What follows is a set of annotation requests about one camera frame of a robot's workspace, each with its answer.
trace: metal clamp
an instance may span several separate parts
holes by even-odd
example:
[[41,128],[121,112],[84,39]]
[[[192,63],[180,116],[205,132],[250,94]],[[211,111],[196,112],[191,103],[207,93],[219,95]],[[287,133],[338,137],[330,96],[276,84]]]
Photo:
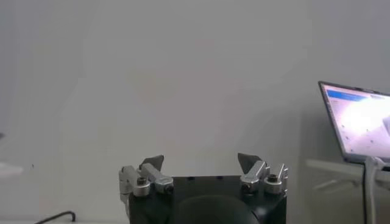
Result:
[[264,190],[269,194],[287,193],[288,168],[282,164],[277,174],[264,179]]
[[241,190],[245,193],[253,193],[258,190],[260,180],[269,172],[266,162],[258,160],[247,174],[240,176]]
[[134,167],[124,166],[119,171],[119,191],[124,197],[131,193],[136,197],[144,197],[149,195],[150,189],[151,182],[141,177]]
[[149,179],[161,194],[171,194],[173,192],[173,178],[163,175],[150,163],[141,165],[141,176]]

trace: gray wall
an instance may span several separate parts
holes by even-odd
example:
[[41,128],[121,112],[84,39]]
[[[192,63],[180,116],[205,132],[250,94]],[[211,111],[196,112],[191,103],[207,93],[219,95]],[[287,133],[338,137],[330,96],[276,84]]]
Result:
[[121,166],[233,175],[246,152],[290,167],[290,223],[316,223],[311,203],[341,219],[306,197],[305,159],[340,160],[316,82],[390,91],[389,4],[2,1],[0,152],[26,171],[0,217],[126,222]]

